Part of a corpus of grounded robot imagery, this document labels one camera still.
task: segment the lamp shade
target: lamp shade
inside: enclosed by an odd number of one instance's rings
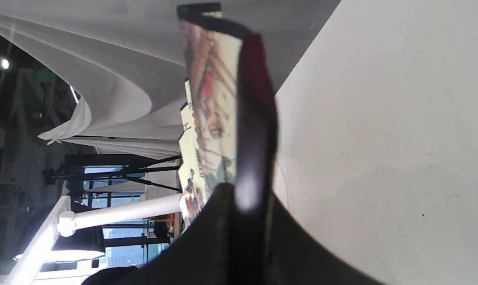
[[[29,242],[34,237],[42,225],[47,215],[54,205],[40,209],[29,221],[22,231],[22,237],[19,241],[17,254],[14,259],[22,258],[22,253],[27,248]],[[82,213],[90,209],[77,202],[72,202],[72,211]],[[65,263],[84,260],[93,260],[105,255],[105,245],[103,243],[103,231],[100,226],[80,229],[70,237],[60,236],[52,251],[46,255],[45,263]]]

